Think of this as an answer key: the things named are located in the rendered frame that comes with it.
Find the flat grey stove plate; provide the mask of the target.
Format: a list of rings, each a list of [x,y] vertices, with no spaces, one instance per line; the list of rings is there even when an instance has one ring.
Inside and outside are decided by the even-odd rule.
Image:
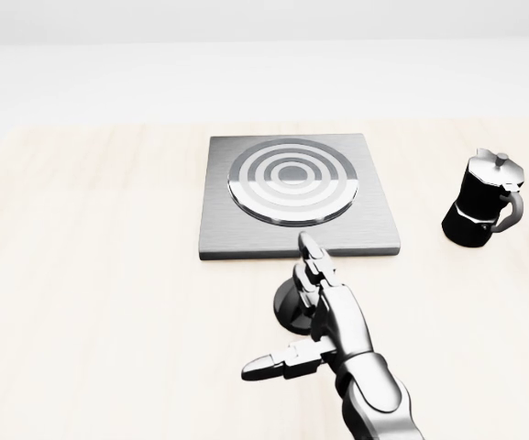
[[[211,137],[200,258],[294,258],[302,231],[332,256],[399,253],[364,135]]]

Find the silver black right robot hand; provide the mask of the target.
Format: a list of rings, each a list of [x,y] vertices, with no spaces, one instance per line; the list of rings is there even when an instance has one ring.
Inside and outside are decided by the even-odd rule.
[[[327,251],[305,232],[298,236],[302,261],[292,279],[300,292],[319,288],[319,301],[308,339],[256,358],[242,369],[245,381],[313,374],[324,363],[337,370],[349,358],[373,350],[369,329],[353,292],[336,275]]]

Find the round black stove knob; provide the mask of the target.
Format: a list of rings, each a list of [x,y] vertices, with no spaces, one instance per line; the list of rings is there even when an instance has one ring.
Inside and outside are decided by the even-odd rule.
[[[293,279],[286,280],[276,291],[273,310],[278,322],[288,331],[307,336],[319,301],[319,288],[300,292]]]

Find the black silver moka pot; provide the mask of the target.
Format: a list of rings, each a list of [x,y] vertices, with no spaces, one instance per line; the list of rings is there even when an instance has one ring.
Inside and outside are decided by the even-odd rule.
[[[492,235],[516,225],[523,217],[523,183],[523,168],[507,154],[479,148],[442,221],[446,237],[462,247],[480,248]]]

